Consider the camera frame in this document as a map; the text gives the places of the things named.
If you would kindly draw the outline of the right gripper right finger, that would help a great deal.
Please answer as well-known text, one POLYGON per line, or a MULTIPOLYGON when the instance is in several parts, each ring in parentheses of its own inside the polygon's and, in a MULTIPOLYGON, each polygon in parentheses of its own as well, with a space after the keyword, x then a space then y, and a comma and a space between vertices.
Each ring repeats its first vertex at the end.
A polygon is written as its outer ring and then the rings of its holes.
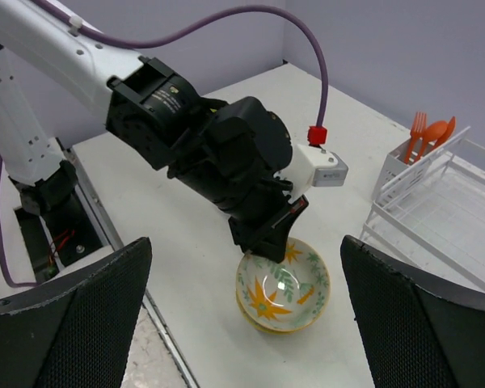
POLYGON ((340 258, 376 387, 485 387, 485 293, 351 235, 340 258))

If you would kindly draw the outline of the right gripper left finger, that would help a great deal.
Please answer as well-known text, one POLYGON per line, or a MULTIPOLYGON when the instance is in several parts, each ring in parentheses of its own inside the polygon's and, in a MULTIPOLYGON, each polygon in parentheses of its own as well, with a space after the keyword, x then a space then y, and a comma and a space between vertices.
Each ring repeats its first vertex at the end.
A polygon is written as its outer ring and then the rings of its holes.
POLYGON ((147 237, 0 299, 0 387, 119 387, 152 262, 147 237))

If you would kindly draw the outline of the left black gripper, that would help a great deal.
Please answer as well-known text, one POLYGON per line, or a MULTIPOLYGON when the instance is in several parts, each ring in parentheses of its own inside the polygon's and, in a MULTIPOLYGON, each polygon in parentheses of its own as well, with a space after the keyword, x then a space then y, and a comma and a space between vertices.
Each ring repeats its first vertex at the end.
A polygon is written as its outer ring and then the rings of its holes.
POLYGON ((243 251, 281 263, 290 230, 309 206, 305 195, 292 204, 288 202, 290 196, 285 191, 292 188, 288 180, 262 178, 238 204, 224 209, 230 215, 234 244, 243 251))

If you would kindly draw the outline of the rearmost grey bowl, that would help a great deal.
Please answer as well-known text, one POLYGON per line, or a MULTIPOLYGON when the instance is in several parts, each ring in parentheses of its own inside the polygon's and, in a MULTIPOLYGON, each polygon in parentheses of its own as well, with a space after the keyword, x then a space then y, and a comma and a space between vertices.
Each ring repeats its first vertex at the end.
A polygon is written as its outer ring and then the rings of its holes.
POLYGON ((309 323, 327 306, 331 280, 318 252, 300 239, 289 238, 281 263, 244 255, 235 292, 258 323, 285 331, 309 323))

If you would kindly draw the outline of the tan yellow rimmed bowl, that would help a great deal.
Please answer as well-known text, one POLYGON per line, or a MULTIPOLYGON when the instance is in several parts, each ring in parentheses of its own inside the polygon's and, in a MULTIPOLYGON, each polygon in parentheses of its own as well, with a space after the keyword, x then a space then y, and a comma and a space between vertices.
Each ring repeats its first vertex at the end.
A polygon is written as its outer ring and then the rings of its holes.
POLYGON ((314 319, 311 320, 309 323, 307 323, 307 324, 305 324, 301 327, 291 329, 291 330, 282 331, 282 330, 278 330, 278 329, 275 329, 275 328, 266 327, 266 326, 258 323, 255 319, 253 319, 244 309, 243 304, 241 303, 240 298, 239 298, 237 293, 235 294, 235 300, 237 302, 240 313, 242 314, 242 316, 246 319, 246 321, 250 325, 252 325, 257 331, 261 331, 263 333, 267 333, 267 334, 271 334, 271 335, 292 335, 295 332, 302 331, 302 330, 306 329, 307 327, 312 326, 324 314, 325 309, 326 309, 326 306, 324 306, 321 309, 320 313, 318 315, 316 315, 314 317, 314 319))

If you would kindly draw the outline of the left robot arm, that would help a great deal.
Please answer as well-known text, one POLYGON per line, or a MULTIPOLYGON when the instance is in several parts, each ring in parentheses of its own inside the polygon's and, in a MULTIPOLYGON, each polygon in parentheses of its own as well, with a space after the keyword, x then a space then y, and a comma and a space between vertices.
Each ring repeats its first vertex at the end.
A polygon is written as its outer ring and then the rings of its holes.
POLYGON ((274 262, 307 207, 294 179, 284 123, 255 97, 201 97, 170 67, 88 27, 55 2, 0 1, 0 153, 23 207, 65 228, 76 208, 75 169, 54 153, 5 54, 11 51, 65 88, 109 133, 155 170, 166 169, 229 217, 235 244, 274 262))

